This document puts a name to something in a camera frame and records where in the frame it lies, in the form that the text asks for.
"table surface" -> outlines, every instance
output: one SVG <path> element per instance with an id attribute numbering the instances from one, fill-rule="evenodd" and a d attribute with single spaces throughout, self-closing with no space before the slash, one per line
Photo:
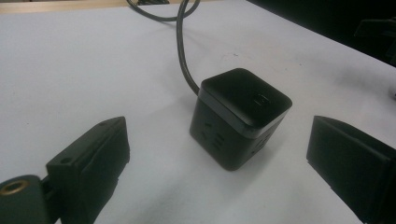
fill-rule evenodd
<path id="1" fill-rule="evenodd" d="M 307 163 L 311 125 L 340 119 L 395 147 L 396 69 L 242 0 L 202 3 L 184 36 L 197 83 L 243 67 L 293 101 L 243 167 L 223 170 L 189 135 L 175 24 L 113 7 L 0 15 L 0 182 L 43 178 L 93 125 L 125 116 L 132 158 L 95 223 L 361 223 Z"/>

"screw hole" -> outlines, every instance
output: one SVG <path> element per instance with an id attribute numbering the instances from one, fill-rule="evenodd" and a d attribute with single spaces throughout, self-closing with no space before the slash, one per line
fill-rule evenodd
<path id="1" fill-rule="evenodd" d="M 64 158 L 61 160 L 61 164 L 69 163 L 71 160 L 71 158 Z"/>
<path id="2" fill-rule="evenodd" d="M 17 180 L 0 189 L 0 195 L 10 195 L 25 189 L 29 185 L 27 180 Z"/>

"black mount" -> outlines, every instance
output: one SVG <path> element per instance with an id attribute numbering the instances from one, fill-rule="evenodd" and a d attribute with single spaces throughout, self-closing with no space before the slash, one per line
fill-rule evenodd
<path id="1" fill-rule="evenodd" d="M 105 120 L 47 163 L 43 180 L 23 175 L 0 184 L 0 223 L 92 224 L 111 198 L 126 163 L 124 117 Z"/>

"black object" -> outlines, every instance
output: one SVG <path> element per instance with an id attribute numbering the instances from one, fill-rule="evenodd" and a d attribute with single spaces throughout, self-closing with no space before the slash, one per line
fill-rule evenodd
<path id="1" fill-rule="evenodd" d="M 355 35 L 361 22 L 396 16 L 394 0 L 248 0 L 313 32 L 396 66 L 389 57 L 394 37 Z"/>
<path id="2" fill-rule="evenodd" d="M 139 6 L 143 6 L 143 5 L 163 5 L 163 4 L 169 4 L 169 1 L 167 1 L 167 0 L 139 0 L 139 1 L 137 1 L 137 4 Z"/>
<path id="3" fill-rule="evenodd" d="M 396 223 L 396 150 L 339 120 L 315 116 L 308 162 L 364 223 Z"/>
<path id="4" fill-rule="evenodd" d="M 291 100 L 248 70 L 202 82 L 191 135 L 226 170 L 256 154 L 285 117 Z"/>
<path id="5" fill-rule="evenodd" d="M 23 175 L 0 184 L 0 223 L 92 224 L 111 198 L 126 163 L 124 117 L 105 120 L 48 164 L 42 181 Z"/>

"power outlet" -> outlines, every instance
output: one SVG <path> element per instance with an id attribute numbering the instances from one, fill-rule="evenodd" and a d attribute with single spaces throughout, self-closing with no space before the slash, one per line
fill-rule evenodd
<path id="1" fill-rule="evenodd" d="M 190 132 L 226 170 L 236 170 L 265 146 L 291 107 L 282 92 L 245 69 L 206 79 Z"/>

